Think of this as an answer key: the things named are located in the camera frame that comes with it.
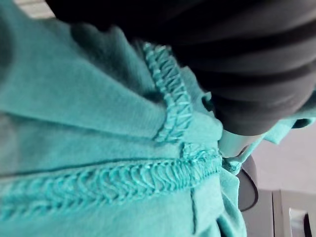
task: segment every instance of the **gray floor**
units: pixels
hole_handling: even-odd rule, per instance
[[[261,189],[316,193],[316,124],[291,131],[278,146],[261,143],[253,157]]]

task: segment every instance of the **teal fabric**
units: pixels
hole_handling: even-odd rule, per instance
[[[0,1],[0,236],[246,236],[222,125],[166,46]]]
[[[279,144],[293,128],[303,128],[316,120],[316,93],[313,92],[302,108],[292,116],[279,121],[266,135],[265,140]]]

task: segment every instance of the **stitched seam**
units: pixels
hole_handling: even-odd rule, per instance
[[[195,235],[197,231],[197,207],[194,200],[194,189],[191,189],[191,202],[192,202],[192,214],[193,214],[193,235]]]
[[[241,165],[242,165],[241,163],[238,163],[237,165],[232,165],[231,163],[223,159],[222,167],[230,172],[230,171],[240,170]]]
[[[178,142],[190,125],[193,111],[180,69],[166,46],[144,43],[143,51],[152,78],[167,107],[165,123],[154,140]]]
[[[219,173],[221,157],[200,150],[186,159],[109,163],[0,181],[0,221],[67,213],[193,188]]]

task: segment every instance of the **black fabric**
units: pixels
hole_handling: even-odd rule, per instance
[[[63,21],[171,45],[233,133],[267,131],[315,86],[316,0],[46,1]]]

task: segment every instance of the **black object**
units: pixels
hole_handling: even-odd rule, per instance
[[[237,177],[240,181],[238,207],[244,212],[254,207],[259,197],[256,165],[252,156],[242,165],[242,169]]]
[[[305,237],[312,237],[312,230],[311,230],[310,218],[308,216],[308,213],[304,217],[304,233],[305,233]]]

